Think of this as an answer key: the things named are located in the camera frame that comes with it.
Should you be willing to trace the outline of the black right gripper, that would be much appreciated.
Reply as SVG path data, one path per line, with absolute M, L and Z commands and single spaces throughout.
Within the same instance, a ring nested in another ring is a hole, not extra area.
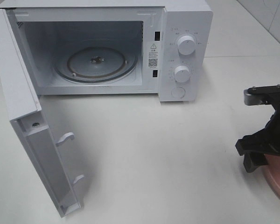
M 247 173 L 267 166 L 266 154 L 280 157 L 280 106 L 274 110 L 274 114 L 263 129 L 236 142 L 238 154 L 244 156 L 243 165 Z

